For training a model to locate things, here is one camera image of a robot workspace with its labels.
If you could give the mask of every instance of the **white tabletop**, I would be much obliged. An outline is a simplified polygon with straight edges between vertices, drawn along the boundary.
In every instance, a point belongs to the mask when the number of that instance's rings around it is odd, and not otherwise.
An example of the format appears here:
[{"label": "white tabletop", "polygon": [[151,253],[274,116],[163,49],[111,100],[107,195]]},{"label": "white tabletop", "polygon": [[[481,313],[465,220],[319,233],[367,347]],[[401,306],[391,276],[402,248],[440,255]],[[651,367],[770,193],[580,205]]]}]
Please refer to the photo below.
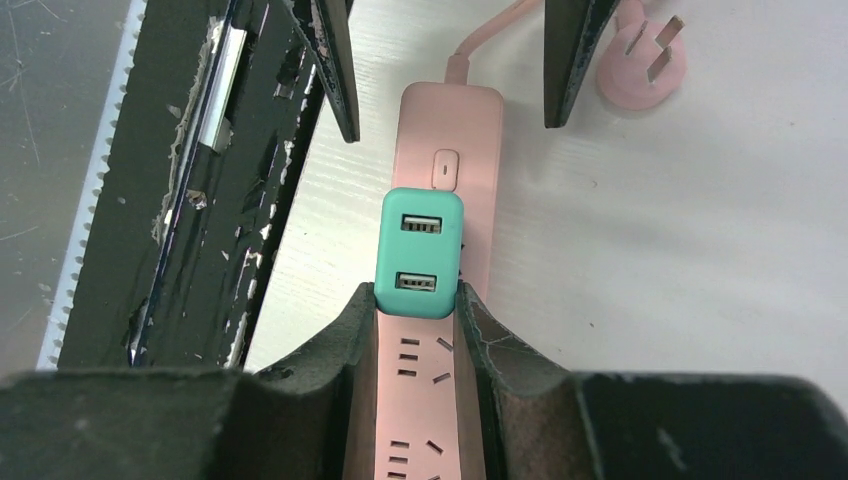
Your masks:
[{"label": "white tabletop", "polygon": [[[356,0],[362,141],[325,109],[248,369],[373,280],[401,92],[510,2]],[[569,369],[797,375],[848,411],[848,2],[649,7],[685,20],[689,58],[649,113],[606,105],[592,68],[545,130],[541,10],[473,57],[507,100],[488,306]]]}]

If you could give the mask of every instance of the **pink switch button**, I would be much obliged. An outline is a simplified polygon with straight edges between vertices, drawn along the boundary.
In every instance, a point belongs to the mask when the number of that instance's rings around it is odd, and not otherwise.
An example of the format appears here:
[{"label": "pink switch button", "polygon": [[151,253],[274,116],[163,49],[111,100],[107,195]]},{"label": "pink switch button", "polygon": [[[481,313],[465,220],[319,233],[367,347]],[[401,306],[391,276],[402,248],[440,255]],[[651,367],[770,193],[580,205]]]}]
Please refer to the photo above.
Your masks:
[{"label": "pink switch button", "polygon": [[456,190],[459,176],[459,154],[453,150],[439,150],[433,162],[433,188],[452,192]]}]

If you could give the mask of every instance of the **teal block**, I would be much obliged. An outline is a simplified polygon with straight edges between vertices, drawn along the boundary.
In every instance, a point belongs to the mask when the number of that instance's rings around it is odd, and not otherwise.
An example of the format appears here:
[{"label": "teal block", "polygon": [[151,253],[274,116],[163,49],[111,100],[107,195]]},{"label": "teal block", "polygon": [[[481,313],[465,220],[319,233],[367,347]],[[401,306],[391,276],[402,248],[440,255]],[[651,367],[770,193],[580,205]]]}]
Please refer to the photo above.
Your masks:
[{"label": "teal block", "polygon": [[464,210],[453,192],[395,188],[386,194],[374,280],[380,311],[430,319],[453,312]]}]

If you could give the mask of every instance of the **plug prong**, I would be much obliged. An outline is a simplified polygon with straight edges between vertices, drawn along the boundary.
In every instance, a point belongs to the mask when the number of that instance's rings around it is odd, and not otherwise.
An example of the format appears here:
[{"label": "plug prong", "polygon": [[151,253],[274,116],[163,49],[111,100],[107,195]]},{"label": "plug prong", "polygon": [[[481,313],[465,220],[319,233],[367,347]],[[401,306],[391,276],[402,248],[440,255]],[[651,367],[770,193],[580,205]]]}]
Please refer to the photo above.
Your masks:
[{"label": "plug prong", "polygon": [[671,17],[671,20],[665,24],[662,30],[660,30],[659,35],[655,39],[657,45],[660,48],[665,49],[665,47],[671,45],[671,41],[674,40],[674,37],[680,34],[680,31],[683,30],[685,24],[683,20],[680,19],[677,15]]},{"label": "plug prong", "polygon": [[638,43],[639,40],[642,39],[642,35],[645,34],[645,29],[647,29],[647,28],[648,28],[648,21],[645,20],[644,22],[642,22],[642,28],[639,29],[639,33],[636,34],[636,36],[633,38],[633,41],[630,42],[630,45],[628,45],[627,49],[624,50],[624,55],[630,55],[630,52],[633,51],[633,47],[635,47],[636,43]]},{"label": "plug prong", "polygon": [[671,47],[665,47],[660,56],[648,67],[648,82],[654,83],[669,62],[671,62]]}]

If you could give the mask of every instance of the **pink plug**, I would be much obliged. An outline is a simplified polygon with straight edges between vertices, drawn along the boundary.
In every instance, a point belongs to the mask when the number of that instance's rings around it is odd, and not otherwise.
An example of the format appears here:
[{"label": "pink plug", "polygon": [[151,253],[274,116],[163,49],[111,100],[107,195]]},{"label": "pink plug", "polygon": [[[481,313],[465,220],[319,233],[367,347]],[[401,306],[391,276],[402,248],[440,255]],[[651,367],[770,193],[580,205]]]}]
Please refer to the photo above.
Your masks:
[{"label": "pink plug", "polygon": [[601,57],[598,86],[604,96],[627,110],[659,105],[677,90],[686,75],[683,21],[665,25],[645,18],[641,0],[621,0],[618,33]]}]

